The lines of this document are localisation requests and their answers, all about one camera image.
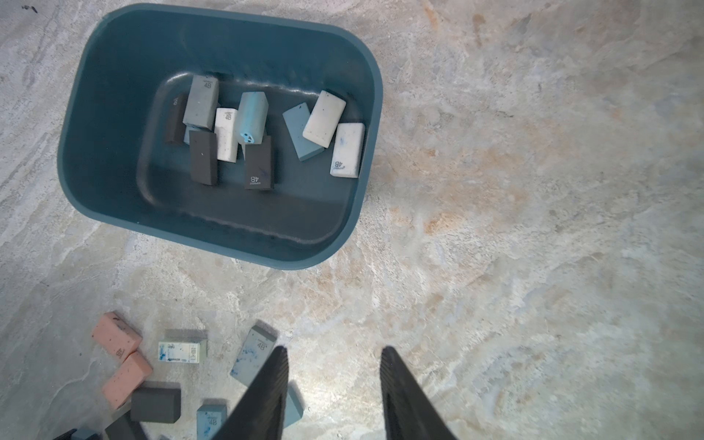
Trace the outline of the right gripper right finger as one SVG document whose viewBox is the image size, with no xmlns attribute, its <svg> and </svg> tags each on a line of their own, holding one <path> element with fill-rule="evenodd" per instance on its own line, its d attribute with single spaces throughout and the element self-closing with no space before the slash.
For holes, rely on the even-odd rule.
<svg viewBox="0 0 704 440">
<path fill-rule="evenodd" d="M 387 439 L 456 439 L 392 346 L 381 352 L 379 378 Z"/>
</svg>

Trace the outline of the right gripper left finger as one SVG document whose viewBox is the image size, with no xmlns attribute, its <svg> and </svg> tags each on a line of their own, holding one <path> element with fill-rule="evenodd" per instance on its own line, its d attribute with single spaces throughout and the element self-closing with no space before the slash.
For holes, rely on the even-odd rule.
<svg viewBox="0 0 704 440">
<path fill-rule="evenodd" d="M 288 382 L 287 348 L 276 346 L 214 439 L 281 439 Z"/>
</svg>

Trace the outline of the white eraser bottom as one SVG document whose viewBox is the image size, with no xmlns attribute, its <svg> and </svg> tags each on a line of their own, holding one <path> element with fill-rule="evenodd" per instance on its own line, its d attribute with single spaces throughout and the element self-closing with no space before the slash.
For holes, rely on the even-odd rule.
<svg viewBox="0 0 704 440">
<path fill-rule="evenodd" d="M 347 102 L 328 91 L 322 91 L 315 103 L 302 132 L 302 136 L 327 149 L 337 130 L 337 125 L 346 108 Z"/>
</svg>

